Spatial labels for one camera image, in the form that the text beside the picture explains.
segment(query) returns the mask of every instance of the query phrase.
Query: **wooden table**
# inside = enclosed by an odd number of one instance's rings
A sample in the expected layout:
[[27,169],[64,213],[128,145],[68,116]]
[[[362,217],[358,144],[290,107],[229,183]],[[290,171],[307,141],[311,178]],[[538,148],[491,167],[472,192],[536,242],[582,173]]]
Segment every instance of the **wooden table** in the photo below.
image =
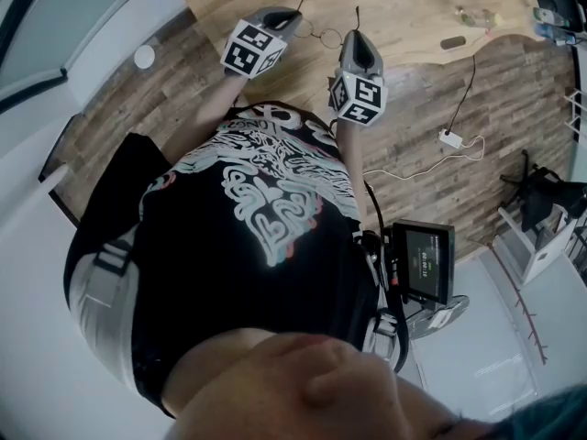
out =
[[[186,1],[220,53],[240,18],[263,6],[297,8],[300,3]],[[532,8],[537,6],[537,0],[305,0],[302,12],[316,34],[333,28],[344,38],[357,25],[355,6],[360,6],[360,30],[382,54],[386,70],[407,63],[445,64],[470,57],[491,40],[505,35],[521,34],[540,40],[532,23]],[[482,27],[467,27],[457,15],[458,6],[468,12],[490,10],[499,15],[501,23],[489,33]],[[441,41],[459,36],[466,39],[463,46],[440,47]],[[333,76],[338,55],[339,49],[327,49],[317,38],[294,38],[282,63],[250,83],[246,94],[251,102],[281,100],[325,115],[327,77]]]

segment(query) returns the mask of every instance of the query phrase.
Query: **small display screen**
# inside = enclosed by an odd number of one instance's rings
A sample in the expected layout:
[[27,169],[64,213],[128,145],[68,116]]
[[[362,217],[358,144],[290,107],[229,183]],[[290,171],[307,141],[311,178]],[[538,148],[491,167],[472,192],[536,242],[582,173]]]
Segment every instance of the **small display screen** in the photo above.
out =
[[440,291],[440,243],[437,235],[407,231],[410,288],[438,297]]

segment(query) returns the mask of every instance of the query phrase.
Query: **graphic print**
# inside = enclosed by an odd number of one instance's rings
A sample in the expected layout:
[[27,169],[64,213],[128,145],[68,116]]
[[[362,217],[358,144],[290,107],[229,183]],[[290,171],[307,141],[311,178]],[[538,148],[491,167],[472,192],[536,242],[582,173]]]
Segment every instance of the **graphic print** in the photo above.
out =
[[[225,195],[235,204],[235,217],[260,243],[268,266],[291,256],[294,241],[316,227],[323,200],[360,221],[344,165],[292,135],[309,128],[321,143],[334,145],[321,126],[312,121],[303,126],[299,113],[270,104],[254,106],[238,117],[223,123],[211,140],[183,157],[172,172],[192,174],[224,164]],[[145,195],[168,182],[155,181]]]

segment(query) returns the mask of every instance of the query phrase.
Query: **wooden floor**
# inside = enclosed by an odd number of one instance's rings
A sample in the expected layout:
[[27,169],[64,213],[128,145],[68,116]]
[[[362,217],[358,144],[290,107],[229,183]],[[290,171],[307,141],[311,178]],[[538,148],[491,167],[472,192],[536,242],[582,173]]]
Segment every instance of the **wooden floor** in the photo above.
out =
[[[73,174],[57,192],[80,217],[105,165],[129,132],[151,135],[160,145],[189,116],[202,91],[222,73],[212,45],[190,14],[183,14],[151,42],[155,66],[139,71],[126,62],[83,115],[76,117],[50,159],[49,170],[67,161]],[[477,74],[453,131],[465,144],[486,139],[479,162],[449,159],[424,176],[399,181],[367,177],[384,220],[408,218],[457,229],[458,257],[491,239],[497,207],[513,192],[500,174],[518,174],[522,149],[532,160],[566,176],[572,138],[564,94],[574,86],[569,48],[522,37],[499,38],[475,56]],[[379,126],[364,131],[364,170],[400,176],[423,171],[452,153],[438,132],[452,118],[472,75],[472,59],[449,65],[388,68],[390,102]],[[467,153],[479,155],[481,142]],[[370,206],[370,227],[375,229]]]

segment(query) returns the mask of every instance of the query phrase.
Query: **black chair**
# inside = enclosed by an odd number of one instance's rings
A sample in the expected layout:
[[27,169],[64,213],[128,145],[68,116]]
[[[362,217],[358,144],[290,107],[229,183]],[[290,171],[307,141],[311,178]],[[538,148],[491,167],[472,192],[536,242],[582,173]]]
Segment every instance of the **black chair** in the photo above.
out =
[[532,165],[530,173],[528,152],[522,150],[522,154],[525,157],[522,179],[517,181],[509,176],[500,176],[503,182],[518,187],[514,196],[501,206],[506,209],[516,201],[522,203],[522,231],[526,232],[548,218],[554,204],[563,207],[569,219],[580,218],[587,209],[587,184],[563,181],[556,172],[539,168],[536,164]]

